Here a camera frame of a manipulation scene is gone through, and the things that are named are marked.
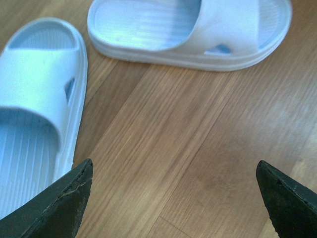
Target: white slipper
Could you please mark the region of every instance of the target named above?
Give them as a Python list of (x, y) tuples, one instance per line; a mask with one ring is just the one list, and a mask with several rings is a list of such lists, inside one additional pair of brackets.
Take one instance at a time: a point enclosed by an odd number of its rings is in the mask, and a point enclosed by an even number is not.
[(95, 0), (88, 33), (112, 58), (231, 71), (272, 53), (291, 17), (290, 0)]
[(87, 82), (80, 33), (57, 18), (19, 29), (0, 56), (0, 219), (71, 170)]

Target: hardwood plank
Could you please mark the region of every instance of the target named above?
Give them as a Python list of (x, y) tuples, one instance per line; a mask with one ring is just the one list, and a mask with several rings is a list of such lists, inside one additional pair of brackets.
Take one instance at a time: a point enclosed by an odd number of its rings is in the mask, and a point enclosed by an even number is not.
[(147, 238), (190, 238), (188, 235), (159, 217)]
[(234, 74), (151, 66), (94, 148), (78, 237), (146, 237), (232, 90)]
[(105, 72), (104, 75), (104, 69), (100, 67), (90, 75), (91, 77), (96, 75), (96, 81), (103, 82), (103, 84), (100, 85), (83, 111), (74, 166), (91, 156), (95, 145), (149, 66), (149, 64), (120, 61), (110, 73)]
[[(271, 237), (269, 224), (263, 230), (268, 216), (255, 177), (258, 161), (305, 177), (309, 168), (300, 164), (317, 166), (316, 160), (301, 158), (317, 123), (317, 47), (305, 37), (317, 35), (317, 17), (311, 14), (317, 11), (307, 2), (294, 3), (286, 40), (252, 67), (253, 75), (241, 71), (232, 97), (161, 213), (191, 237)], [(316, 179), (312, 170), (307, 180)]]

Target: wood grain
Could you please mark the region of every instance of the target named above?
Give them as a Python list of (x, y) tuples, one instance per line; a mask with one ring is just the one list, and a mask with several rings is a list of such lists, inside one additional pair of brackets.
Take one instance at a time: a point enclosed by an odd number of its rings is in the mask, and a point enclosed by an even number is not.
[(0, 47), (54, 16), (83, 35), (87, 93), (74, 165), (91, 157), (78, 238), (271, 238), (255, 171), (266, 160), (317, 192), (317, 4), (268, 58), (235, 72), (124, 62), (87, 33), (92, 0), (0, 1)]

